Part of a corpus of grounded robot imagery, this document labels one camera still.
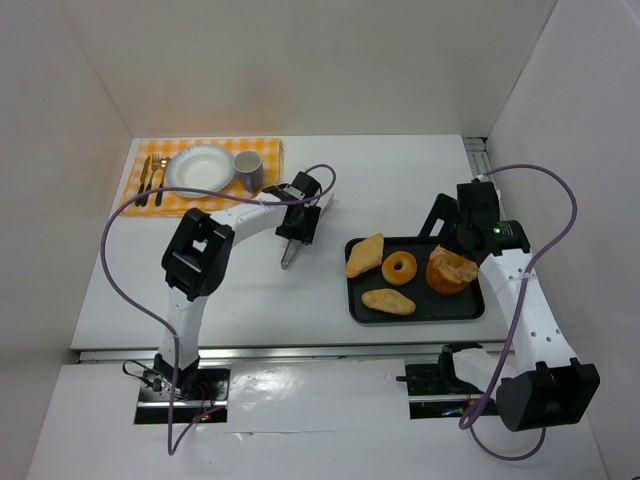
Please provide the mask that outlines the metal tongs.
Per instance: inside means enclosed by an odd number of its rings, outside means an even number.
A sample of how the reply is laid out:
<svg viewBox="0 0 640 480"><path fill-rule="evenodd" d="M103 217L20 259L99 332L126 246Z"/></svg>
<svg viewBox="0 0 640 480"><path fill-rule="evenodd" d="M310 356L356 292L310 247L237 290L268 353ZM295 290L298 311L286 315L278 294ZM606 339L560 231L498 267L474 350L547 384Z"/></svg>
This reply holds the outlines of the metal tongs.
<svg viewBox="0 0 640 480"><path fill-rule="evenodd" d="M320 207L318 219L315 222L315 226L318 226L318 224L328 214L328 212L330 211L330 209L331 209L331 207L333 205L333 202L334 202L334 194L331 194L329 196L328 200L326 201L326 203ZM310 245L310 244L311 244L311 241L304 242L304 241L298 240L298 239L290 239L288 241L288 243L287 243L287 246L285 248L284 254L283 254L283 256L281 258L281 261L280 261L281 269L282 270L288 269L291 266L291 264L293 263L294 259L296 258L297 254L299 253L301 248L303 246L307 246L307 245Z"/></svg>

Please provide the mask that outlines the ring donut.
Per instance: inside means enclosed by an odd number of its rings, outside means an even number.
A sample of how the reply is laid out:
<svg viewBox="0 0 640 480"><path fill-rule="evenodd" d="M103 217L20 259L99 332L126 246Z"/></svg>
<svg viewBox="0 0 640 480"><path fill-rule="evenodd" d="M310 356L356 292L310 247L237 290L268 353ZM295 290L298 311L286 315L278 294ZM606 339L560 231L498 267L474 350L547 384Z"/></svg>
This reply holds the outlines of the ring donut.
<svg viewBox="0 0 640 480"><path fill-rule="evenodd" d="M406 251L389 255L382 263L382 275L386 282L394 286L410 282L416 275L418 265L415 257Z"/></svg>

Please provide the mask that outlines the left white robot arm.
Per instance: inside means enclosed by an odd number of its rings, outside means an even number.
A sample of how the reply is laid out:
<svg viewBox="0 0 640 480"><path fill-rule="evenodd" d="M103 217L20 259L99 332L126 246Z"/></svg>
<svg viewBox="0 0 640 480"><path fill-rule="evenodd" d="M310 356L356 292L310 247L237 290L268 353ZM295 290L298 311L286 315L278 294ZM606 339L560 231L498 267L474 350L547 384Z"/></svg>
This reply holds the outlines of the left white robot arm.
<svg viewBox="0 0 640 480"><path fill-rule="evenodd" d="M204 308L225 277L232 248L271 228L290 242L311 244L320 194L320 183L301 171L248 203L211 214L192 208L183 215L161 261L169 287L169 329L154 357L154 369L178 396L196 383Z"/></svg>

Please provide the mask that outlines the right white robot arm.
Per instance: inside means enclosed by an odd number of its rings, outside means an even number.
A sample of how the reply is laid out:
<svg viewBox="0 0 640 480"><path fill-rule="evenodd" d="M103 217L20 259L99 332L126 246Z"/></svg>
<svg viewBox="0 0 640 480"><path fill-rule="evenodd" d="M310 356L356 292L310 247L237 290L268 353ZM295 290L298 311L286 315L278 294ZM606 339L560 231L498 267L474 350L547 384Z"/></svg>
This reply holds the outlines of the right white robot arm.
<svg viewBox="0 0 640 480"><path fill-rule="evenodd" d="M475 180L440 193L420 231L443 223L426 267L435 292L458 294L484 275L508 325L500 357L480 347L449 346L456 380L483 394L467 419L494 402L512 432L578 423L599 384L592 364L583 364L564 338L534 272L540 259L522 226L500 217L498 194L490 182Z"/></svg>

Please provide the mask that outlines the flat triangular bread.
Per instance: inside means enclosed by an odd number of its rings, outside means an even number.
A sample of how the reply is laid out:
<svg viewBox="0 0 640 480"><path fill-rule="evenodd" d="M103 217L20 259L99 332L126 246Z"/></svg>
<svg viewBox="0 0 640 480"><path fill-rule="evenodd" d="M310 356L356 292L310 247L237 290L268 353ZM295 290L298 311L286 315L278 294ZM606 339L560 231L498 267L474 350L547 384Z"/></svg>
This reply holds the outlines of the flat triangular bread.
<svg viewBox="0 0 640 480"><path fill-rule="evenodd" d="M377 233L355 244L346 263L346 277L355 278L380 266L383 259L383 250L384 235L382 233Z"/></svg>

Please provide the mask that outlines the oval flat bread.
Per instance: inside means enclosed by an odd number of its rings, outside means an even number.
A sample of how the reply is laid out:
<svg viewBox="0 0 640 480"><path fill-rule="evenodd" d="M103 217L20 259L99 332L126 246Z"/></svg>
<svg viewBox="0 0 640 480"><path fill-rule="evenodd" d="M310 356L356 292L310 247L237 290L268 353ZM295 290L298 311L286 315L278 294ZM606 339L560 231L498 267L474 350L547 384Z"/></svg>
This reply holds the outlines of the oval flat bread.
<svg viewBox="0 0 640 480"><path fill-rule="evenodd" d="M361 301L369 309L392 315L407 316L416 310L416 304L411 299L389 288L364 292Z"/></svg>

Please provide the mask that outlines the tall sugared pastry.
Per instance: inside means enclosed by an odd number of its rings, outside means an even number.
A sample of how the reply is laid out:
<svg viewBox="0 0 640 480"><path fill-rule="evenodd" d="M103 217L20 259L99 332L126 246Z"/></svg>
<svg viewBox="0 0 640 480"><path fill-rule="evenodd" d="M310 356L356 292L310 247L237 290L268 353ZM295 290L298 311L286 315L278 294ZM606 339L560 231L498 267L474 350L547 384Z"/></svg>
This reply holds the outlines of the tall sugared pastry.
<svg viewBox="0 0 640 480"><path fill-rule="evenodd" d="M478 278L479 267L465 257L438 245L429 255L426 281L437 293L453 295Z"/></svg>

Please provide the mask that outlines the black tray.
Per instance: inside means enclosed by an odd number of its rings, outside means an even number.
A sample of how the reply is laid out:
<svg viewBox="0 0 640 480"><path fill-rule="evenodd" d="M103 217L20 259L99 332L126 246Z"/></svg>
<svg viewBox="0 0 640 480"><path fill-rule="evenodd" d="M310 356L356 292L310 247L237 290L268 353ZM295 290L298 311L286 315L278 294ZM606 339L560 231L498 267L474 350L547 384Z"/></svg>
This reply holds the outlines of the black tray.
<svg viewBox="0 0 640 480"><path fill-rule="evenodd" d="M418 271L411 281L401 286L389 284L384 279L380 267L347 279L348 308L352 318L364 325L392 322L467 322L480 318L485 311L485 302L479 280L471 282L462 292L454 295L437 293L428 285L427 262L436 246L435 237L386 237L383 259L396 251L406 251L415 257ZM393 315L366 307L361 296L368 291L382 288L394 289L413 301L415 311L409 315Z"/></svg>

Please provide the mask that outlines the purple mug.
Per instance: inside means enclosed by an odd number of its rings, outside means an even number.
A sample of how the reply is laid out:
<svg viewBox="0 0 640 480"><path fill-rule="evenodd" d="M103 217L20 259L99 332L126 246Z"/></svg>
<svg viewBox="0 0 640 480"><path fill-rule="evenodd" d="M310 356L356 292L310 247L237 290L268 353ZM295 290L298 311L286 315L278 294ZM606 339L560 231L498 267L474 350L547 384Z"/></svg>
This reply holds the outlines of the purple mug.
<svg viewBox="0 0 640 480"><path fill-rule="evenodd" d="M262 158L257 152L238 153L233 160L233 166L236 177L245 191L253 193L262 189L264 168Z"/></svg>

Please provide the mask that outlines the white plate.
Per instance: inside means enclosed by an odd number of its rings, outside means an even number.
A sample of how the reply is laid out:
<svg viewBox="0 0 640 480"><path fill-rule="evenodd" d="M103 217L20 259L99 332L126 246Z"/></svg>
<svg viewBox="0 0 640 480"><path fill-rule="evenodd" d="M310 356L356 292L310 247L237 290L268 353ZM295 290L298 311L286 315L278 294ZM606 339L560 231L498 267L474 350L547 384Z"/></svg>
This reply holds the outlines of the white plate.
<svg viewBox="0 0 640 480"><path fill-rule="evenodd" d="M223 190L234 178L233 155L218 145L195 145L177 153L169 162L165 185L213 192ZM204 194L178 191L186 198Z"/></svg>

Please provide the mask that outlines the yellow checkered cloth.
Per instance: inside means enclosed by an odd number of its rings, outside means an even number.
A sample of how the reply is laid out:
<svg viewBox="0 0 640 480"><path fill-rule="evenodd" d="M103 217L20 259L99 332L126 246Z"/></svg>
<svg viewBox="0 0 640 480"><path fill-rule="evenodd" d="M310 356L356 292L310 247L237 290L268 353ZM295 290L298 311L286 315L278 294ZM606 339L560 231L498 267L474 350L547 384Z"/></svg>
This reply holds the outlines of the yellow checkered cloth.
<svg viewBox="0 0 640 480"><path fill-rule="evenodd" d="M284 147L279 138L183 138L183 139L143 139L140 141L133 163L129 169L128 179L124 184L124 190L120 202L125 203L133 198L139 188L139 178L143 164L147 156L159 154L161 158L171 159L180 151L195 146L214 144L227 149L233 158L243 151L257 152L263 161L264 184L270 186L282 182L284 173ZM154 175L154 188L158 188L161 171ZM212 212L224 210L236 205L228 196L250 199L255 195L247 192L241 186L238 179L233 180L221 191L224 196L204 196L201 198L186 198L178 195L177 192L164 192L162 204L156 207L154 204L156 194L148 197L147 205L129 205L122 214L128 217L180 217L191 208L198 208L202 211Z"/></svg>

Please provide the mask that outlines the aluminium corner rail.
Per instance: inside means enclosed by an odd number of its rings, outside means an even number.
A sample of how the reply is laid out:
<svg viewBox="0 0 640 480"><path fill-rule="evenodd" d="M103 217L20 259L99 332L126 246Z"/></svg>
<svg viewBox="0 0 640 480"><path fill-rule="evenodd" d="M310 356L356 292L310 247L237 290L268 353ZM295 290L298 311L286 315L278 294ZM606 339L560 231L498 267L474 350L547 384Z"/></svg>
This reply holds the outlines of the aluminium corner rail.
<svg viewBox="0 0 640 480"><path fill-rule="evenodd" d="M463 137L462 141L472 175L478 176L489 171L491 169L491 163L487 153L487 138Z"/></svg>

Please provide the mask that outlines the aluminium front rail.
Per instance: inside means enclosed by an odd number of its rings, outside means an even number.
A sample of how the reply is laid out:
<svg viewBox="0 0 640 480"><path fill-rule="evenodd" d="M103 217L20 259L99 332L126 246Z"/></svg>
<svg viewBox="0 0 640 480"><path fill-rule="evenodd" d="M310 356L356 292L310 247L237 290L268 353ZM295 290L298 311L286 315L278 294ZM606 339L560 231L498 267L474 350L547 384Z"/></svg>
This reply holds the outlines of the aluminium front rail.
<svg viewBox="0 0 640 480"><path fill-rule="evenodd" d="M285 361L382 357L437 356L444 343L397 343L365 345L321 345L247 348L208 348L200 350L202 361L225 362L236 360ZM84 350L79 353L80 364L117 363L124 360L151 362L155 352L138 350Z"/></svg>

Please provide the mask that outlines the black handled spoon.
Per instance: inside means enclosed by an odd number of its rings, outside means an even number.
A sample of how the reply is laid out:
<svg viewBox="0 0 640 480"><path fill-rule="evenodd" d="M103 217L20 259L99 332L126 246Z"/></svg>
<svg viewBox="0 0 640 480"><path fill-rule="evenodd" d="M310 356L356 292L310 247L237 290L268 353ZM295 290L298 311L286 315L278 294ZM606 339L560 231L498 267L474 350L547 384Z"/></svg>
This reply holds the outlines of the black handled spoon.
<svg viewBox="0 0 640 480"><path fill-rule="evenodd" d="M156 193L154 204L156 207L159 207L162 204L163 191L162 189L165 187L165 176L169 163L171 162L170 157L163 157L160 163L160 170L162 172L161 179L158 185L159 191Z"/></svg>

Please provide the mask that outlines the black handled fork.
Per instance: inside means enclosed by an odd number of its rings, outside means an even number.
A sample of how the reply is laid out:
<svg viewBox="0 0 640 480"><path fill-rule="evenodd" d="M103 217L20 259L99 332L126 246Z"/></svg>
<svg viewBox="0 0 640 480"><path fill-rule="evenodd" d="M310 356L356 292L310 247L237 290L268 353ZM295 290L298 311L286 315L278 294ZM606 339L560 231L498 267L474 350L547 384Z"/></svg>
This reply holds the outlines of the black handled fork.
<svg viewBox="0 0 640 480"><path fill-rule="evenodd" d="M150 175L149 175L149 178L147 179L146 184L144 185L143 192L148 192L152 188L154 175L158 171L160 166L161 166L161 156L159 154L153 154L150 157ZM148 202L148 194L142 196L139 199L139 205L142 207L146 206L147 202Z"/></svg>

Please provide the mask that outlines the black handled knife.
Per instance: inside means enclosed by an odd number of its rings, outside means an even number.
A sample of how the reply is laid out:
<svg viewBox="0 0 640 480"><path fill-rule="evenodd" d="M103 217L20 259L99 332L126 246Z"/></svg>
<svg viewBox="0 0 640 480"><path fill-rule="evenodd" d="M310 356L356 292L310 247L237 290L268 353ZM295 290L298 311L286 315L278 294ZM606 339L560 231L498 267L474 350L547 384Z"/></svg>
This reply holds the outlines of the black handled knife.
<svg viewBox="0 0 640 480"><path fill-rule="evenodd" d="M140 174L139 188L138 188L138 191L137 191L137 195L141 195L143 193L144 189L145 189L145 184L146 184L145 182L146 182L147 173L148 173L148 170L149 170L149 167L150 167L150 163L151 163L151 156L147 156L147 158L144 161L143 168L142 168L142 171L141 171L141 174ZM140 201L141 201L141 197L137 198L135 200L134 205L135 206L139 206L140 205Z"/></svg>

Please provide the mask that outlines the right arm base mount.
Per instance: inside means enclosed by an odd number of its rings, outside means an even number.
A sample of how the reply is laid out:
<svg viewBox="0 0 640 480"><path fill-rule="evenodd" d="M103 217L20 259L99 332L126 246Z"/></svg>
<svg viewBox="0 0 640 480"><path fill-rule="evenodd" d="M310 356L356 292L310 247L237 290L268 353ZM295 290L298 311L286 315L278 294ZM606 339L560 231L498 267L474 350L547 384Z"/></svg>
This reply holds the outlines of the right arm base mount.
<svg viewBox="0 0 640 480"><path fill-rule="evenodd" d="M453 358L463 347L478 347L487 353L498 353L502 344L489 342L454 342L448 344L400 344L404 371L396 381L408 395L411 420L459 419L469 406L482 396L482 391L454 375Z"/></svg>

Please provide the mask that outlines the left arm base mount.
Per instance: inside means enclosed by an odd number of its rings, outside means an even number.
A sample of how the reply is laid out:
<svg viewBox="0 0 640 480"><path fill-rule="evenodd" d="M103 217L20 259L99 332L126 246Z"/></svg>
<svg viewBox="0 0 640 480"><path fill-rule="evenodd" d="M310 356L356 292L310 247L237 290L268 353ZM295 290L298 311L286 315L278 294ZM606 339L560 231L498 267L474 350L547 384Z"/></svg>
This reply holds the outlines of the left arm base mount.
<svg viewBox="0 0 640 480"><path fill-rule="evenodd" d="M134 423L136 425L166 425L169 412L170 385L157 371L138 360L125 360L125 375L139 381ZM177 390L174 399L174 422L189 424L194 417L199 423L226 423L230 369L224 367L200 369L195 383L188 390Z"/></svg>

